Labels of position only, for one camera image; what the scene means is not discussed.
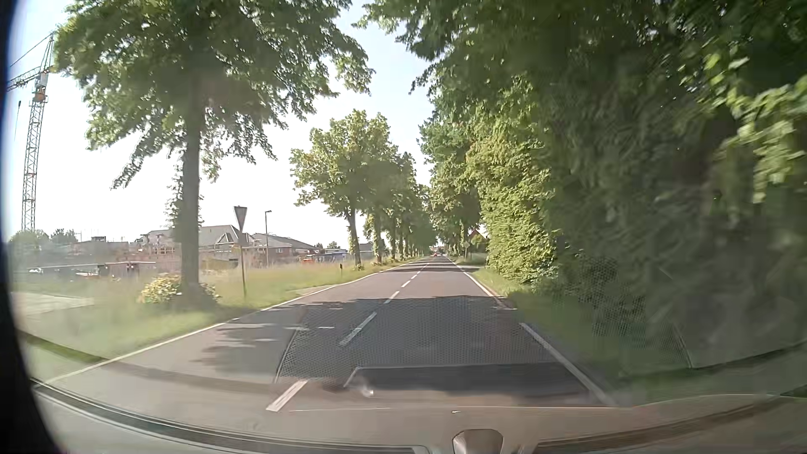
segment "windshield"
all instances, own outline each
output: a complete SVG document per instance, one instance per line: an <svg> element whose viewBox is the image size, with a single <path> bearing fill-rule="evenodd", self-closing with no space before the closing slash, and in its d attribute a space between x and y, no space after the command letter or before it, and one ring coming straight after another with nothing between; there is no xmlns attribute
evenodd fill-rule
<svg viewBox="0 0 807 454"><path fill-rule="evenodd" d="M188 434L803 435L800 2L34 0L9 53L12 309L69 448L79 406L244 451Z"/></svg>

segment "tree trunk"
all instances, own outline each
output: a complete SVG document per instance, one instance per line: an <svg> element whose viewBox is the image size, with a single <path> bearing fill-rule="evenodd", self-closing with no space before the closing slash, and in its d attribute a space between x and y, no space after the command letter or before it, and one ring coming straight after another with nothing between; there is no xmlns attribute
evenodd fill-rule
<svg viewBox="0 0 807 454"><path fill-rule="evenodd" d="M199 288L199 146L204 122L200 97L199 93L191 93L185 118L187 147L182 154L182 210L178 227L182 244L180 287L185 292Z"/></svg>
<svg viewBox="0 0 807 454"><path fill-rule="evenodd" d="M382 255L384 254L383 239L381 238L381 216L378 212L373 214L373 252L375 252L375 262L380 265L383 263Z"/></svg>
<svg viewBox="0 0 807 454"><path fill-rule="evenodd" d="M402 222L398 228L398 252L400 252L401 260L404 259L404 223Z"/></svg>
<svg viewBox="0 0 807 454"><path fill-rule="evenodd" d="M468 228L462 227L462 248L464 249L465 260L468 259Z"/></svg>
<svg viewBox="0 0 807 454"><path fill-rule="evenodd" d="M392 261L395 261L395 248L398 247L398 229L395 225L395 219L392 220L390 223L390 255L392 256Z"/></svg>
<svg viewBox="0 0 807 454"><path fill-rule="evenodd" d="M358 250L358 233L356 232L356 208L348 212L348 230L350 231L350 253L353 254L353 264L356 268L362 266L362 254Z"/></svg>

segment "sky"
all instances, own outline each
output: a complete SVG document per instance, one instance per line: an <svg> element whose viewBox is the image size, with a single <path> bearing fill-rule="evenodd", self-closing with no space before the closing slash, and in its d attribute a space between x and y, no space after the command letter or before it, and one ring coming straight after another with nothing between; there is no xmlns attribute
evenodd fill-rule
<svg viewBox="0 0 807 454"><path fill-rule="evenodd" d="M65 0L27 0L19 2L10 42L10 61L17 60L42 40L59 23L65 22ZM291 149L309 149L311 128L327 128L331 118L347 116L354 108L364 109L368 116L381 112L391 130L392 143L401 152L408 151L416 159L417 180L429 181L429 166L417 144L418 126L432 112L425 89L412 94L414 80L426 68L426 62L408 53L393 36L385 35L375 25L366 30L350 27L362 14L362 0L343 13L337 25L355 38L368 55L369 67L375 69L370 95L347 91L339 82L332 86L341 95L335 99L318 99L317 113L305 121L286 118L289 128L266 128L277 161L268 159L260 149L254 150L257 164L239 158L222 162L215 183L203 181L200 202L205 225L237 225L232 207L248 208L244 230L263 232L264 211L268 215L270 233L296 238L303 242L328 244L336 241L347 246L347 223L331 217L318 202L295 207L297 193L291 165ZM14 77L37 67L44 55L44 44L35 48L9 70ZM2 236L10 238L22 222L22 185L25 137L32 84L9 93L3 107L2 125ZM48 80L48 103L45 106L40 142L40 159L36 190L36 228L47 233L55 229L74 229L83 240L90 236L106 236L108 240L132 241L142 233L161 229L166 224L165 202L171 197L168 186L174 175L173 159L157 155L146 160L143 169L129 187L111 189L135 145L128 137L108 149L88 151L84 133L89 109L82 102L82 91L73 79L51 74ZM18 110L18 101L22 101ZM358 220L364 225L364 219Z"/></svg>

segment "yield sign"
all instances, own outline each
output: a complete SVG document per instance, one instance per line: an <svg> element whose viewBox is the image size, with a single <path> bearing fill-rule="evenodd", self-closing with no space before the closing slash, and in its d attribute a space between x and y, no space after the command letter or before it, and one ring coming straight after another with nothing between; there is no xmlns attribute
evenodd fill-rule
<svg viewBox="0 0 807 454"><path fill-rule="evenodd" d="M246 235L244 235L244 219L247 217L247 208L246 207L232 207L232 209L236 212L236 220L238 221L238 231L240 232L241 242L245 242Z"/></svg>

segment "grass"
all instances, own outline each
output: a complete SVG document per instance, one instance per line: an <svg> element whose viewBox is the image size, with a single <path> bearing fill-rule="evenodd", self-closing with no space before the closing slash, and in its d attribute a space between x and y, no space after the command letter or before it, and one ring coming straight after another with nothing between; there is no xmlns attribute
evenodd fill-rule
<svg viewBox="0 0 807 454"><path fill-rule="evenodd" d="M47 313L17 313L27 360L37 378L65 373L104 358L134 351L180 334L209 326L255 309L300 296L301 289L340 284L400 265L368 264L364 270L337 263L292 264L247 270L247 299L240 269L206 272L202 281L215 286L219 304L209 309L144 305L137 302L148 280L94 278L58 280L23 276L16 292L89 297L94 305Z"/></svg>
<svg viewBox="0 0 807 454"><path fill-rule="evenodd" d="M654 344L636 344L618 334L594 335L592 312L577 301L558 301L482 267L474 277L507 297L519 317L538 327L572 360L597 370L616 393L632 403L715 393L786 393L807 396L807 345L692 369L677 355Z"/></svg>
<svg viewBox="0 0 807 454"><path fill-rule="evenodd" d="M571 349L579 362L602 371L612 380L687 365L680 353L667 351L651 342L637 342L624 331L593 334L592 311L582 307L574 297L541 294L485 267L474 271L474 276L507 297L519 309L523 320Z"/></svg>
<svg viewBox="0 0 807 454"><path fill-rule="evenodd" d="M480 265L484 266L487 263L487 252L470 252L468 258L463 256L453 257L452 260L457 265Z"/></svg>

